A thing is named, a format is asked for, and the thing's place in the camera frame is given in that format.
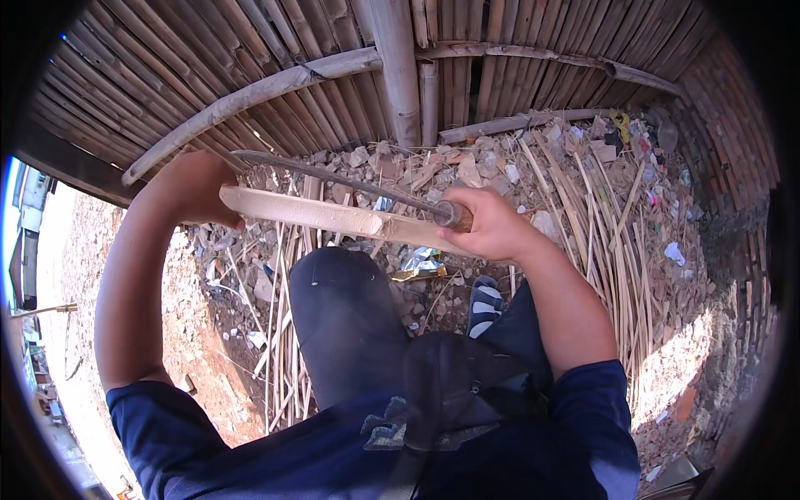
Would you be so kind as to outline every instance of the dark jeans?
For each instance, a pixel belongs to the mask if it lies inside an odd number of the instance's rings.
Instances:
[[[371,391],[401,390],[411,339],[386,275],[369,255],[315,250],[289,274],[292,318],[321,410]],[[535,388],[553,385],[534,300],[523,280],[500,318],[480,337],[531,367]]]

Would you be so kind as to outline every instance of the foot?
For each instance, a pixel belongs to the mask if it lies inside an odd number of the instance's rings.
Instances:
[[[478,276],[472,285],[467,334],[472,338],[480,337],[500,318],[505,308],[498,283],[488,276]]]

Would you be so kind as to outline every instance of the shirt sleeve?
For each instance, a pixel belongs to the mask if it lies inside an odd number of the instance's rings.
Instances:
[[[567,430],[589,455],[595,478],[608,498],[634,498],[641,474],[630,436],[627,380],[618,360],[579,366],[553,387],[556,425]]]
[[[196,401],[163,382],[112,389],[106,402],[148,500],[164,498],[184,475],[230,449]]]

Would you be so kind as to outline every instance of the sky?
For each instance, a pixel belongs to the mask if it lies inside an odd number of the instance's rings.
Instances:
[[[19,223],[19,209],[11,205],[14,198],[14,184],[17,175],[20,174],[20,161],[11,157],[8,165],[8,177],[6,178],[6,189],[2,196],[2,289],[6,304],[12,295],[11,276],[8,274],[8,266],[11,261],[11,253],[14,252],[14,245],[17,243],[17,224]]]

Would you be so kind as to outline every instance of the left hand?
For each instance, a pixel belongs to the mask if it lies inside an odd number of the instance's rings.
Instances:
[[[219,156],[186,145],[134,202],[144,198],[176,224],[215,222],[241,231],[242,218],[219,199],[221,186],[237,184],[236,174]]]

